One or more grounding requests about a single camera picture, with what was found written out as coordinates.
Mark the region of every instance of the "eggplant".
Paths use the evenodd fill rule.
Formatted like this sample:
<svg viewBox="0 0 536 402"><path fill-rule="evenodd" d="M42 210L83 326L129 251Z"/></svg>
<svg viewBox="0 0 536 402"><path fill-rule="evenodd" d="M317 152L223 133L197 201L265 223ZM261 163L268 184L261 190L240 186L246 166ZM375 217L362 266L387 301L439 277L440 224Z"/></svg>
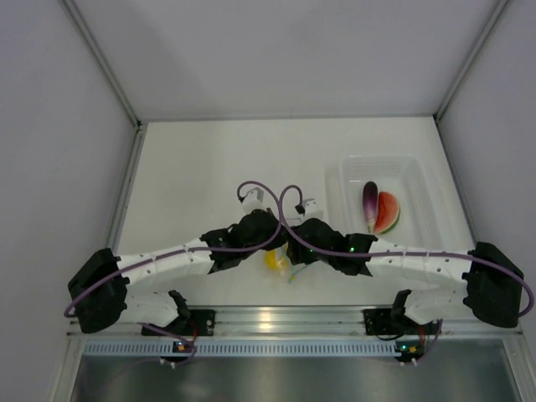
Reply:
<svg viewBox="0 0 536 402"><path fill-rule="evenodd" d="M378 186L375 182L367 182L363 187L363 213L369 233L374 233L378 218Z"/></svg>

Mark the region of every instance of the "white plastic tray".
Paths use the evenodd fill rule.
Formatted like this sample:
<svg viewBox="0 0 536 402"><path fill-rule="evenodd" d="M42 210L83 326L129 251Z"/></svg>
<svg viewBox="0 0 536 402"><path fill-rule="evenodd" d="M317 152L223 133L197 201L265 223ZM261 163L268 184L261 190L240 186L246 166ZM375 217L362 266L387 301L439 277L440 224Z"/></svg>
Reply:
<svg viewBox="0 0 536 402"><path fill-rule="evenodd" d="M379 237L431 250L447 249L453 243L437 183L413 155L344 157L339 174L349 233L367 233L362 192L364 184L372 180L379 191L392 193L400 204L399 223Z"/></svg>

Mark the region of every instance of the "watermelon slice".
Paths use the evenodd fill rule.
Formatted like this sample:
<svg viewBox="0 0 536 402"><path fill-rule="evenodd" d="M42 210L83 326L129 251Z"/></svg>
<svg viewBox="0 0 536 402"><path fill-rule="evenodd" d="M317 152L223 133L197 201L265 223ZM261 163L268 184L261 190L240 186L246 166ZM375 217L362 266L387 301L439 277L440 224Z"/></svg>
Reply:
<svg viewBox="0 0 536 402"><path fill-rule="evenodd" d="M392 230L400 219L400 206L396 197L382 191L378 196L378 218L376 219L376 233L385 234Z"/></svg>

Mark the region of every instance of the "yellow object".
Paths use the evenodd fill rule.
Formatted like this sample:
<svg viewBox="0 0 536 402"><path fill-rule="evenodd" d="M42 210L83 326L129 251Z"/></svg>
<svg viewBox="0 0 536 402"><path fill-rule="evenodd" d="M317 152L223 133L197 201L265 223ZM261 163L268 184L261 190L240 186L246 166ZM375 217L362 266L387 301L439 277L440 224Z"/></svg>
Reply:
<svg viewBox="0 0 536 402"><path fill-rule="evenodd" d="M268 268L277 272L284 272L291 266L286 251L280 247L279 249L270 250L265 252L265 263Z"/></svg>

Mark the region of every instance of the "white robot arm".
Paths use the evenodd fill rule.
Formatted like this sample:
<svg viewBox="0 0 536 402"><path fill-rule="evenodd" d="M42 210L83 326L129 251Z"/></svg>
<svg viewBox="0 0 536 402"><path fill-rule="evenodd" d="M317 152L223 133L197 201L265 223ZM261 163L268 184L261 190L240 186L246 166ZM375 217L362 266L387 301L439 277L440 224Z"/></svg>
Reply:
<svg viewBox="0 0 536 402"><path fill-rule="evenodd" d="M293 265L321 260L350 276L400 276L435 286L399 292L394 320L424 325L474 315L499 327L518 324L523 273L493 245L479 243L475 250L451 253L390 244L371 234L342 235L321 220L312 198L296 207L301 223L291 228L284 221L281 229L262 199L260 188L250 190L241 199L246 215L238 224L183 245L138 255L97 251L70 281L73 302L65 315L77 317L87 333L115 322L150 322L179 333L189 319L185 300L175 290L153 289L181 276L233 268L257 250L287 244ZM497 264L498 271L486 266Z"/></svg>

